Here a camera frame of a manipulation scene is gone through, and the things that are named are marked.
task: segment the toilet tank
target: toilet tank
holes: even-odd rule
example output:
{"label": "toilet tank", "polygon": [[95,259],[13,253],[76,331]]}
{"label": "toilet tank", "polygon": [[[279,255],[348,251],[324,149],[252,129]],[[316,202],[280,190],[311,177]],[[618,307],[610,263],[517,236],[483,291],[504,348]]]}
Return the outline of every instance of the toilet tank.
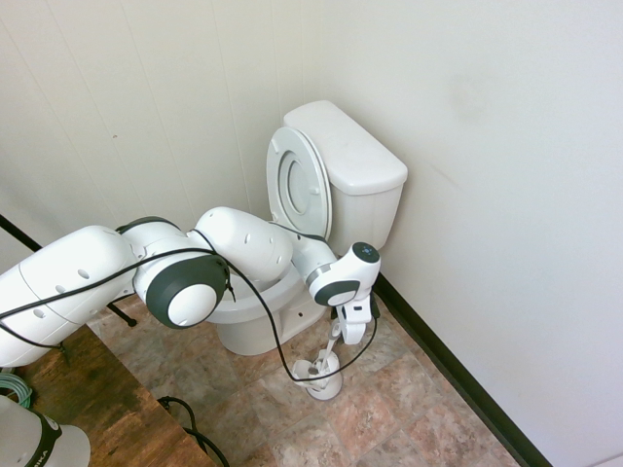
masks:
{"label": "toilet tank", "polygon": [[356,241],[381,249],[407,180],[407,166],[327,100],[294,109],[283,124],[302,131],[326,167],[333,203],[328,242],[333,251],[345,255]]}

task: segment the white toilet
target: white toilet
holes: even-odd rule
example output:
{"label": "white toilet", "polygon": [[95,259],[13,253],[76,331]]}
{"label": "white toilet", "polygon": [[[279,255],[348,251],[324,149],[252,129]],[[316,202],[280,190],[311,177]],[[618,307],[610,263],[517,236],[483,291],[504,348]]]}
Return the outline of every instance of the white toilet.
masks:
{"label": "white toilet", "polygon": [[[338,107],[306,104],[283,118],[267,155],[273,220],[327,239],[333,252],[347,253],[356,241],[377,249],[391,229],[407,167]],[[207,318],[216,323],[226,348],[258,355],[276,347],[269,318],[251,290],[232,277],[236,301],[226,293]],[[294,267],[281,279],[255,283],[286,342],[315,323],[326,310],[310,296]]]}

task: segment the toilet seat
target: toilet seat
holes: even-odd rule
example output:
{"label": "toilet seat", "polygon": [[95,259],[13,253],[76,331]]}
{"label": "toilet seat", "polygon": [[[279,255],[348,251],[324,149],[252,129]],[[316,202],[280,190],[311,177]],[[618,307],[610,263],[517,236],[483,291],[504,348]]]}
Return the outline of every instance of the toilet seat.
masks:
{"label": "toilet seat", "polygon": [[267,155],[267,183],[273,220],[303,234],[328,238],[331,191],[322,158],[301,131],[278,129]]}

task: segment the toilet tank lid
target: toilet tank lid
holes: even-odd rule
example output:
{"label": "toilet tank lid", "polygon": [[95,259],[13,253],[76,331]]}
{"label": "toilet tank lid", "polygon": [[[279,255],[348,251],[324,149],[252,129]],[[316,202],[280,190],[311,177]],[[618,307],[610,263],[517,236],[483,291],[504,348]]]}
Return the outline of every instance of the toilet tank lid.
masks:
{"label": "toilet tank lid", "polygon": [[347,195],[385,192],[407,180],[407,166],[328,100],[292,110],[283,124],[307,136],[322,157],[331,185]]}

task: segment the robotic arm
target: robotic arm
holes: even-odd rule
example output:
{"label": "robotic arm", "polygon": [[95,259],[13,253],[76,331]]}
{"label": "robotic arm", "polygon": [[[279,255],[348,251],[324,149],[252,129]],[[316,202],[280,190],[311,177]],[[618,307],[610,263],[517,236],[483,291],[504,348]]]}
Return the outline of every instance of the robotic arm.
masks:
{"label": "robotic arm", "polygon": [[[86,227],[5,272],[0,276],[0,367],[35,361],[49,350],[36,344],[61,342],[132,292],[166,326],[194,326],[218,306],[229,286],[224,258],[259,280],[279,278],[291,261],[314,300],[338,309],[345,342],[361,341],[381,263],[374,247],[355,243],[338,260],[322,237],[217,207],[188,233],[156,217],[116,231]],[[57,296],[62,298],[44,303]]]}

